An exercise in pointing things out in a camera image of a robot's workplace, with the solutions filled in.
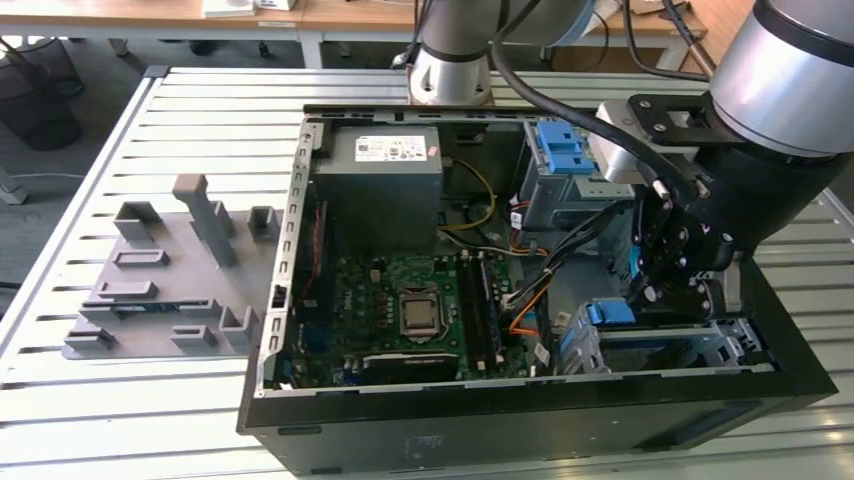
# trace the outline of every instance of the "wire bundle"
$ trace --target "wire bundle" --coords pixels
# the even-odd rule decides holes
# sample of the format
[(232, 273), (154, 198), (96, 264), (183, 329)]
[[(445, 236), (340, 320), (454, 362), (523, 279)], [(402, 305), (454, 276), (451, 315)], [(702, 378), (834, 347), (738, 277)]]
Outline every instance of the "wire bundle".
[(535, 334), (530, 330), (526, 332), (525, 329), (519, 329), (518, 325), (525, 317), (525, 314), (531, 310), (531, 308), (537, 305), (537, 302), (542, 298), (549, 290), (549, 286), (554, 280), (554, 274), (557, 270), (563, 266), (565, 259), (569, 255), (575, 252), (575, 250), (594, 240), (607, 228), (611, 220), (617, 215), (619, 215), (623, 211), (631, 208), (634, 205), (634, 200), (621, 200), (614, 202), (607, 208), (602, 209), (602, 211), (597, 212), (590, 216), (582, 223), (579, 223), (575, 228), (573, 228), (563, 240), (558, 243), (551, 253), (546, 256), (543, 260), (543, 264), (541, 266), (541, 273), (531, 282), (529, 282), (517, 292), (514, 292), (510, 297), (507, 297), (507, 302), (514, 303), (531, 292), (534, 295), (526, 302), (522, 310), (517, 314), (513, 323), (510, 324), (510, 333), (514, 334)]

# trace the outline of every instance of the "black cable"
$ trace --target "black cable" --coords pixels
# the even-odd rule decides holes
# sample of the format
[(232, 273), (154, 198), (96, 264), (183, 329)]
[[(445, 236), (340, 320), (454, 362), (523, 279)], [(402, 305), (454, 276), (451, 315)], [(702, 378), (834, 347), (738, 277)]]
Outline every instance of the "black cable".
[(415, 46), (418, 45), (418, 37), (422, 34), (422, 29), (424, 27), (424, 19), (427, 18), (427, 14), (430, 13), (430, 7), (433, 5), (433, 0), (424, 0), (424, 4), (419, 9), (420, 0), (415, 0), (412, 4), (412, 17), (414, 17), (414, 25), (412, 25), (412, 40), (410, 41), (408, 47), (406, 47), (406, 59), (404, 64), (412, 62), (412, 54), (415, 53)]
[(593, 12), (593, 14), (599, 19), (602, 23), (602, 27), (605, 28), (605, 44), (602, 45), (602, 50), (599, 50), (599, 58), (597, 59), (597, 63), (594, 63), (590, 67), (582, 69), (582, 72), (595, 72), (597, 69), (602, 66), (602, 62), (605, 62), (605, 57), (609, 54), (609, 48), (611, 47), (611, 28), (609, 27), (609, 23), (602, 18), (598, 12)]
[(623, 131), (621, 128), (611, 125), (605, 120), (595, 116), (575, 110), (569, 105), (561, 103), (551, 97), (543, 95), (526, 84), (517, 73), (510, 68), (507, 58), (505, 57), (502, 43), (510, 33), (517, 29), (519, 24), (525, 21), (529, 14), (537, 8), (541, 0), (530, 0), (527, 5), (522, 8), (515, 18), (505, 25), (493, 40), (493, 47), (490, 54), (493, 56), (493, 63), (495, 69), (502, 74), (505, 81), (519, 94), (519, 96), (527, 100), (534, 106), (539, 107), (545, 111), (562, 118), (573, 125), (583, 128), (593, 134), (601, 136), (611, 143), (623, 147), (623, 149), (638, 159), (641, 163), (650, 167), (655, 175), (659, 177), (665, 186), (671, 190), (673, 195), (681, 201), (681, 203), (689, 203), (697, 198), (697, 188), (691, 181), (682, 175), (682, 172), (677, 166), (647, 145), (643, 141), (635, 138), (631, 134)]
[(693, 82), (707, 82), (709, 77), (701, 73), (686, 73), (677, 72), (674, 70), (662, 70), (661, 68), (650, 67), (641, 60), (641, 55), (638, 55), (638, 44), (635, 43), (635, 32), (631, 28), (631, 11), (629, 8), (629, 1), (623, 2), (623, 28), (626, 29), (626, 43), (629, 44), (629, 53), (631, 54), (631, 59), (638, 65), (638, 68), (643, 70), (650, 75), (658, 75), (659, 77), (673, 78), (677, 80), (690, 80)]
[(670, 16), (670, 21), (677, 27), (677, 31), (679, 35), (682, 35), (682, 39), (685, 43), (689, 44), (689, 47), (697, 43), (697, 39), (694, 38), (694, 34), (691, 33), (691, 29), (685, 24), (685, 19), (682, 15), (679, 15), (679, 10), (677, 10), (677, 6), (673, 4), (673, 0), (663, 0), (665, 10), (667, 10), (667, 15)]
[(594, 238), (599, 236), (605, 228), (611, 223), (614, 217), (631, 208), (634, 204), (634, 200), (619, 200), (585, 219), (575, 228), (570, 230), (563, 240), (561, 240), (555, 248), (551, 250), (551, 253), (543, 261), (543, 269), (550, 267), (555, 259), (559, 261), (561, 258), (566, 256), (563, 252), (567, 249), (575, 250), (575, 248), (590, 241), (585, 241), (585, 239), (591, 236)]
[(585, 219), (567, 233), (551, 253), (546, 256), (541, 266), (541, 274), (510, 297), (511, 301), (525, 297), (537, 290), (554, 272), (563, 266), (563, 259), (575, 250), (593, 241), (605, 231), (614, 217), (634, 205), (634, 200), (619, 200)]

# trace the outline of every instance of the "aluminum profile table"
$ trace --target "aluminum profile table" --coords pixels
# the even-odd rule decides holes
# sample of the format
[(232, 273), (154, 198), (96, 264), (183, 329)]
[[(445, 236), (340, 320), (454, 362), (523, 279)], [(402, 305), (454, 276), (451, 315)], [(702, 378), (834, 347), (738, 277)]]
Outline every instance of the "aluminum profile table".
[[(577, 106), (698, 85), (635, 75), (529, 74)], [(525, 105), (494, 78), (499, 105)], [(0, 322), (0, 473), (27, 478), (288, 478), (235, 433), (244, 359), (68, 361), (76, 310), (116, 236), (124, 201), (183, 211), (180, 173), (206, 173), (230, 211), (282, 208), (306, 103), (406, 103), (390, 71), (172, 69), (144, 78)], [(841, 393), (762, 418), (699, 448), (526, 462), (382, 478), (854, 478), (851, 215), (822, 194), (759, 248), (758, 261)], [(362, 478), (378, 478), (364, 475)]]

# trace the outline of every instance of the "yellow wire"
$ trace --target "yellow wire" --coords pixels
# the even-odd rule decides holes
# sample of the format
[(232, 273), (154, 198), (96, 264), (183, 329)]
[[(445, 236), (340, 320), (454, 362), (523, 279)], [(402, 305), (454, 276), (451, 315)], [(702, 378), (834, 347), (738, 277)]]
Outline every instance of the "yellow wire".
[(483, 216), (483, 218), (481, 220), (477, 220), (471, 223), (463, 223), (463, 224), (458, 224), (458, 225), (442, 225), (439, 226), (439, 230), (469, 230), (470, 228), (475, 228), (477, 226), (482, 225), (483, 223), (486, 223), (490, 218), (493, 218), (493, 214), (495, 213), (495, 193), (493, 192), (493, 187), (490, 185), (490, 182), (486, 181), (486, 178), (483, 177), (483, 175), (481, 175), (481, 172), (478, 172), (478, 170), (475, 170), (475, 167), (473, 167), (471, 165), (469, 165), (467, 162), (465, 162), (463, 160), (458, 160), (454, 159), (454, 161), (457, 163), (459, 163), (463, 167), (466, 167), (469, 169), (469, 171), (475, 175), (475, 177), (478, 177), (478, 180), (481, 180), (481, 183), (483, 183), (483, 186), (486, 187), (487, 191), (490, 192), (490, 209), (486, 212), (486, 215)]

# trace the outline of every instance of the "desk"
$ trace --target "desk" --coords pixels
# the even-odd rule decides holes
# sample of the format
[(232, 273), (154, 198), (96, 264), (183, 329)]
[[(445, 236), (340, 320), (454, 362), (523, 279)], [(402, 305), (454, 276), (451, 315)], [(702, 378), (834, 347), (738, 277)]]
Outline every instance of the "desk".
[[(706, 28), (694, 15), (695, 35)], [(625, 47), (621, 15), (607, 20), (611, 46)], [(659, 68), (678, 69), (687, 47), (669, 20), (654, 15), (634, 22), (638, 46), (665, 49)], [(202, 18), (202, 0), (0, 0), (0, 32), (6, 35), (82, 38), (170, 38), (199, 40), (295, 40), (306, 68), (322, 68), (323, 41), (408, 42), (412, 7), (372, 0), (300, 0), (292, 11), (258, 10), (254, 17)], [(598, 28), (577, 42), (601, 46)]]
[[(577, 107), (637, 93), (702, 91), (697, 83), (646, 75), (523, 78)], [(499, 106), (527, 105), (499, 77), (493, 82)], [(68, 361), (59, 347), (111, 252), (122, 202), (151, 201), (160, 212), (183, 209), (170, 194), (175, 176), (206, 173), (211, 200), (228, 210), (282, 208), (303, 104), (404, 104), (406, 98), (406, 77), (387, 70), (174, 69), (166, 78), (143, 79), (0, 322), (4, 473), (38, 479), (292, 478), (258, 441), (234, 431), (244, 358)], [(854, 245), (845, 211), (833, 196), (819, 200), (759, 247), (757, 260), (838, 395), (690, 451), (454, 467), (406, 478), (851, 478)]]

